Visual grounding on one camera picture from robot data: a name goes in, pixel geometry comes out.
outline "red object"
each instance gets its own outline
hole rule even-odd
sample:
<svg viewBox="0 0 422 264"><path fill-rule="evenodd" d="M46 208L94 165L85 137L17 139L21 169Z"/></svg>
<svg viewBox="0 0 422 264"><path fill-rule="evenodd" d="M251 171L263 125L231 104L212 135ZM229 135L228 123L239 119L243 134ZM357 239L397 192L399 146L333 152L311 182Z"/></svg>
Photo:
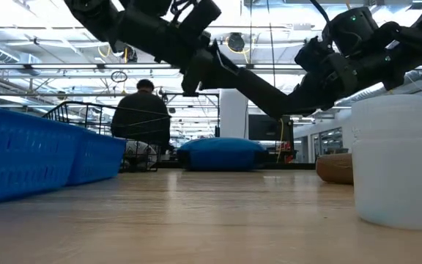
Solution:
<svg viewBox="0 0 422 264"><path fill-rule="evenodd" d="M279 149L280 150L278 150L278 151L281 151L281 155L283 156L284 163L285 164L291 163L292 160L294 159L292 157L291 143L290 142L282 142L279 145Z"/></svg>

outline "desk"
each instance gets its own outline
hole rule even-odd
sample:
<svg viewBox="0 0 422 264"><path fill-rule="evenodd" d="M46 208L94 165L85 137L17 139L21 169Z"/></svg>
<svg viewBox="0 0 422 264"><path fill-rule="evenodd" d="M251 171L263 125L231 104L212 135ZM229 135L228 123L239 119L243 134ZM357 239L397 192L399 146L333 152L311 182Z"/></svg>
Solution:
<svg viewBox="0 0 422 264"><path fill-rule="evenodd" d="M418 264L422 232L361 221L310 171L160 169L1 203L0 263Z"/></svg>

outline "dark hair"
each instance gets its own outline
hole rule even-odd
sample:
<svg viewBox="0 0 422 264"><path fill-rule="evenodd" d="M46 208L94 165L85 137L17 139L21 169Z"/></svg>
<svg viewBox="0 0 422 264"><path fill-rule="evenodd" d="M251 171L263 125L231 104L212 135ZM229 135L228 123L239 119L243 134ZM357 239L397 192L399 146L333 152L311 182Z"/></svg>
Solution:
<svg viewBox="0 0 422 264"><path fill-rule="evenodd" d="M136 84L136 88L137 89L141 89L141 88L154 89L154 84L150 80L142 79L142 80L138 81L138 83Z"/></svg>

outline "blue bean bag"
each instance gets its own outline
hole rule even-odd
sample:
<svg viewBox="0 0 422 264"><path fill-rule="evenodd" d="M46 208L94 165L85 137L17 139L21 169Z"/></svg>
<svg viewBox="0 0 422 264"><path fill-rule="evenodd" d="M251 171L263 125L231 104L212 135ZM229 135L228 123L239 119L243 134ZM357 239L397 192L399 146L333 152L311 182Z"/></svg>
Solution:
<svg viewBox="0 0 422 264"><path fill-rule="evenodd" d="M184 169L193 171L248 171L259 168L267 150L247 139L211 138L185 143L177 151Z"/></svg>

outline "white pillar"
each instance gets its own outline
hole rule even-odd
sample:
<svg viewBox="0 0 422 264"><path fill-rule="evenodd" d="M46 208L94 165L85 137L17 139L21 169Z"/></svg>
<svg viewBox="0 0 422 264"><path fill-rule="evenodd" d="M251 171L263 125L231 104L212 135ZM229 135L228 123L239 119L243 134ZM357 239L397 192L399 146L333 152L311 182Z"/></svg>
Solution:
<svg viewBox="0 0 422 264"><path fill-rule="evenodd" d="M248 99L236 89L221 89L221 137L248 139Z"/></svg>

